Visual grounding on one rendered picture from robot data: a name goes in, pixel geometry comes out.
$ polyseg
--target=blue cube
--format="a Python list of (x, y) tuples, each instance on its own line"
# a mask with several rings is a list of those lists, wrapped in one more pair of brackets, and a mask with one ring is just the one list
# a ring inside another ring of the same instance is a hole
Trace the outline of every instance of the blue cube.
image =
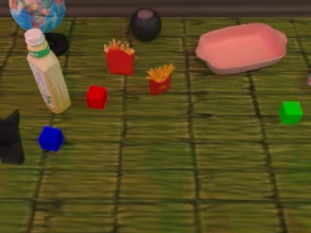
[(43, 150), (58, 152), (65, 138), (61, 129), (45, 126), (38, 138)]

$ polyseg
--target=black vase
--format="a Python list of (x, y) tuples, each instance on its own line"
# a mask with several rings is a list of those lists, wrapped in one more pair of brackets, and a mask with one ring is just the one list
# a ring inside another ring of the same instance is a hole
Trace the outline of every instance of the black vase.
[(161, 31), (161, 19), (158, 13), (150, 8), (140, 8), (131, 18), (132, 34), (140, 41), (154, 40)]

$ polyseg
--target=green mossy floor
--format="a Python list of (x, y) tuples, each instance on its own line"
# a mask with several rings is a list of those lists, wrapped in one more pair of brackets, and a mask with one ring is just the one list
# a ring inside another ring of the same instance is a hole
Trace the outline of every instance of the green mossy floor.
[[(288, 36), (274, 66), (219, 77), (195, 57), (206, 31), (265, 22)], [(21, 111), (27, 162), (0, 165), (1, 233), (310, 233), (311, 19), (171, 18), (151, 43), (126, 37), (124, 18), (67, 18), (60, 57), (72, 107), (54, 116), (26, 62), (23, 30), (0, 19), (0, 117)], [(131, 77), (109, 75), (103, 44), (129, 41)], [(146, 70), (173, 63), (172, 86), (148, 94)], [(104, 111), (89, 85), (105, 86)], [(280, 125), (283, 101), (300, 101), (299, 125)], [(36, 142), (62, 128), (58, 154)]]

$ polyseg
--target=dark wall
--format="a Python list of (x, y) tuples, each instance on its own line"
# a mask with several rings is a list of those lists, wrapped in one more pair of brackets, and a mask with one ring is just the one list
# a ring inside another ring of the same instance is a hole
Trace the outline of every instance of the dark wall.
[[(66, 0), (67, 16), (129, 16), (139, 7), (162, 16), (311, 17), (311, 0)], [(0, 16), (9, 16), (0, 0)]]

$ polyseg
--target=green cube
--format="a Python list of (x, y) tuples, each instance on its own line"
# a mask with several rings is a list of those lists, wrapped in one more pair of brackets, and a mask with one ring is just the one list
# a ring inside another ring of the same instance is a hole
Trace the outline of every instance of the green cube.
[(303, 111), (298, 101), (284, 101), (278, 111), (282, 124), (298, 124), (303, 116)]

